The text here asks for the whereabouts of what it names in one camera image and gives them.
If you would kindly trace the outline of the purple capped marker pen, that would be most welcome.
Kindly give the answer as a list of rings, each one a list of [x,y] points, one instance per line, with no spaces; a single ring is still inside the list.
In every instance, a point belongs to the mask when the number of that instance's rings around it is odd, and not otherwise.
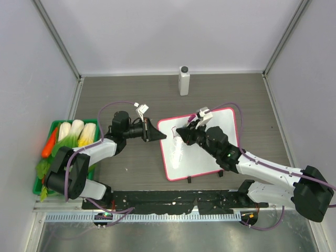
[[[174,131],[173,131],[173,137],[174,137],[174,138],[177,137],[177,129],[178,129],[178,128],[185,128],[185,127],[187,127],[187,126],[188,126],[188,125],[195,119],[195,117],[196,117],[196,114],[193,113],[193,114],[191,114],[191,115],[188,117],[187,121],[184,122],[182,125],[175,126],[175,127],[173,128],[173,129],[174,129]]]

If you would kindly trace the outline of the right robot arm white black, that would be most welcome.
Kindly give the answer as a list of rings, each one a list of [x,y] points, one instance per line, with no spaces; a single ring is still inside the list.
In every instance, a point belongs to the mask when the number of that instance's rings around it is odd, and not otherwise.
[[[305,169],[279,165],[260,159],[231,144],[218,126],[176,129],[186,145],[197,144],[225,171],[253,176],[265,181],[245,181],[239,188],[237,201],[242,207],[253,203],[270,203],[294,208],[301,216],[320,223],[324,219],[335,187],[313,166]]]

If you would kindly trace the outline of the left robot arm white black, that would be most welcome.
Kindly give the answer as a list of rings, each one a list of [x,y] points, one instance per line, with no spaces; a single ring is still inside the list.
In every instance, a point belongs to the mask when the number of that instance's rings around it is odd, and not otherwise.
[[[119,154],[125,148],[127,139],[133,138],[152,142],[166,139],[166,135],[156,129],[149,118],[131,122],[127,112],[118,111],[102,140],[81,148],[63,146],[57,151],[44,179],[44,186],[68,199],[93,199],[98,208],[107,209],[112,202],[112,189],[88,179],[89,167]]]

